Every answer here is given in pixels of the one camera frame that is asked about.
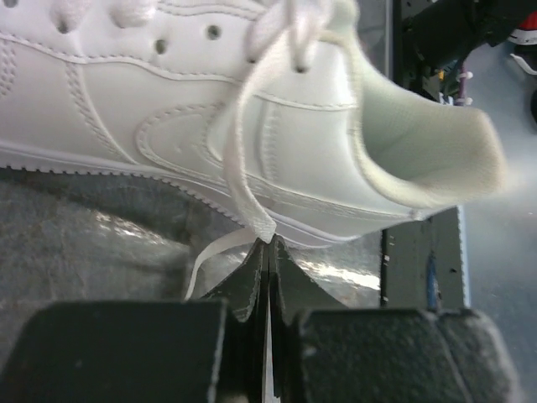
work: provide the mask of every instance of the gray floor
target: gray floor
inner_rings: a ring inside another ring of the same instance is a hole
[[[384,2],[361,4],[361,40],[384,70]],[[52,301],[182,297],[196,255],[235,227],[156,181],[0,170],[0,367],[24,321]],[[377,306],[379,245],[377,233],[294,255],[343,303]],[[236,249],[207,262],[195,295],[245,255]]]
[[[474,106],[500,132],[511,168],[507,191],[465,207],[473,307],[500,327],[528,401],[537,401],[537,126],[529,96],[537,80],[508,55],[512,46],[483,47],[470,57]]]

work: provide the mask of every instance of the shoe sole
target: shoe sole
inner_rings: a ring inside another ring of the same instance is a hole
[[[12,170],[69,175],[130,175],[162,181],[181,189],[234,222],[243,225],[241,219],[230,212],[233,209],[233,201],[224,191],[159,168],[131,165],[93,157],[82,159],[79,155],[67,153],[44,155],[42,150],[21,150],[6,142],[0,143],[0,167],[11,168]],[[309,227],[301,222],[296,222],[292,218],[284,217],[271,211],[268,212],[278,224],[278,234],[285,238],[291,247],[320,249],[358,238],[338,237]]]

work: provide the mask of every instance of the white sneaker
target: white sneaker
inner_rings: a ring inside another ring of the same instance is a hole
[[[306,247],[496,191],[487,115],[385,79],[356,18],[352,1],[0,0],[0,166],[168,181]]]

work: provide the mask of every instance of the white shoelace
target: white shoelace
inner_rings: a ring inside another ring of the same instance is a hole
[[[92,0],[56,0],[52,15],[58,28],[62,32],[75,29],[91,4]],[[122,28],[138,27],[151,20],[158,4],[159,0],[116,0],[111,17]],[[235,114],[223,155],[224,178],[247,227],[217,239],[201,252],[192,271],[186,299],[192,296],[198,270],[205,260],[232,247],[253,242],[255,238],[269,243],[274,236],[276,222],[248,185],[242,135],[244,110],[257,91],[285,73],[289,57],[298,72],[309,69],[315,46],[331,20],[332,7],[332,0],[276,0],[253,22],[247,40],[252,69],[235,101]]]

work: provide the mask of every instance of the red shoe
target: red shoe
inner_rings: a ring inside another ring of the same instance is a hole
[[[537,44],[537,11],[513,31],[509,41],[515,44]]]

